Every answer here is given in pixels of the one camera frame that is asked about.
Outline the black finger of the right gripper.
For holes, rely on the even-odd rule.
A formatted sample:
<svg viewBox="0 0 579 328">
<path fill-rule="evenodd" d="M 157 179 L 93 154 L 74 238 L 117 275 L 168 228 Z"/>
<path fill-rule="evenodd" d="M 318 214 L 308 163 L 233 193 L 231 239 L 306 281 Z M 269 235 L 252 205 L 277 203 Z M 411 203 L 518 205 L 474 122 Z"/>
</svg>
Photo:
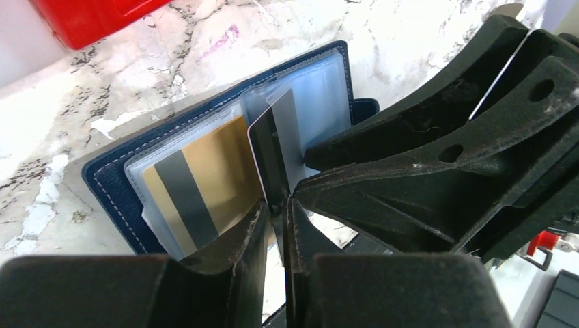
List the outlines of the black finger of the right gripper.
<svg viewBox="0 0 579 328">
<path fill-rule="evenodd" d="M 307 167 L 324 171 L 378 161 L 448 135 L 470 111 L 528 33 L 516 19 L 495 14 L 434 77 L 390 107 L 305 152 Z"/>
<path fill-rule="evenodd" d="M 578 216 L 578 41 L 527 33 L 463 126 L 317 171 L 294 195 L 397 251 L 508 257 Z"/>
</svg>

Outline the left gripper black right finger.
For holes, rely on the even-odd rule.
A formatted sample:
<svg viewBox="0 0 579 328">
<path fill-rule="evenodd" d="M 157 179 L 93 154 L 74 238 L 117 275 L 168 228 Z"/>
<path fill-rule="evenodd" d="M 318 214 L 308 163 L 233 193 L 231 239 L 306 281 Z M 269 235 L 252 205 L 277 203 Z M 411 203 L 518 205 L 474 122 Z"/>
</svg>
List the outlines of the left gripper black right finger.
<svg viewBox="0 0 579 328">
<path fill-rule="evenodd" d="M 466 254 L 348 254 L 283 204 L 288 327 L 510 327 L 482 264 Z"/>
</svg>

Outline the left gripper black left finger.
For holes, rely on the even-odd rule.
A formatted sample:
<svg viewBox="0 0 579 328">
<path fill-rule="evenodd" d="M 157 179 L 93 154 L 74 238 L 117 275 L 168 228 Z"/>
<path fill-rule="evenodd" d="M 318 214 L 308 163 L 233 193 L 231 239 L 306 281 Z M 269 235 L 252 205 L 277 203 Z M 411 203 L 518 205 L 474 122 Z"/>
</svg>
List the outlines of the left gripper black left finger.
<svg viewBox="0 0 579 328">
<path fill-rule="evenodd" d="M 2 327 L 259 327 L 263 201 L 192 255 L 23 256 L 1 267 Z"/>
</svg>

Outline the navy blue card holder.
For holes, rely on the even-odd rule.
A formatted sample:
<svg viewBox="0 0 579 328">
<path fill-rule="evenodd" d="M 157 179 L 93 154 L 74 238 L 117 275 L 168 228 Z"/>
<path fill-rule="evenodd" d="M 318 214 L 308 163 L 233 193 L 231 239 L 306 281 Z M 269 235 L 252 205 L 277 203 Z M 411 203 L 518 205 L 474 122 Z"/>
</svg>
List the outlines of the navy blue card holder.
<svg viewBox="0 0 579 328">
<path fill-rule="evenodd" d="M 172 256 L 167 251 L 165 224 L 147 216 L 156 206 L 140 177 L 143 168 L 235 115 L 246 120 L 248 136 L 250 125 L 288 90 L 294 93 L 304 178 L 314 174 L 304 163 L 307 148 L 379 111 L 376 100 L 353 96 L 348 46 L 335 41 L 245 79 L 119 142 L 86 162 L 83 180 L 136 253 Z"/>
</svg>

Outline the red plastic bin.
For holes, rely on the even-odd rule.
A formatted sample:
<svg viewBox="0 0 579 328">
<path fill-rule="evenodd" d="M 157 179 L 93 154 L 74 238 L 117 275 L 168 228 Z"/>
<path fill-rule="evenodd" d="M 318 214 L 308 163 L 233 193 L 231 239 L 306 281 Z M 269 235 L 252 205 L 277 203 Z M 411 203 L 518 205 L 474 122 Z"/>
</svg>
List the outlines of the red plastic bin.
<svg viewBox="0 0 579 328">
<path fill-rule="evenodd" d="M 65 47 L 79 50 L 167 5 L 170 0 L 32 0 Z"/>
</svg>

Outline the white plastic bin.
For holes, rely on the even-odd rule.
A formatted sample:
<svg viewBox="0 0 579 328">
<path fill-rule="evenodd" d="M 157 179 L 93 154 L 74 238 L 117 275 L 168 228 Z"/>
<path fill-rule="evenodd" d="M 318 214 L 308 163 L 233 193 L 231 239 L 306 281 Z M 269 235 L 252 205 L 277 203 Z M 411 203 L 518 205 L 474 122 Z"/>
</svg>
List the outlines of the white plastic bin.
<svg viewBox="0 0 579 328">
<path fill-rule="evenodd" d="M 66 49 L 30 1 L 1 0 L 1 87 L 63 58 Z"/>
</svg>

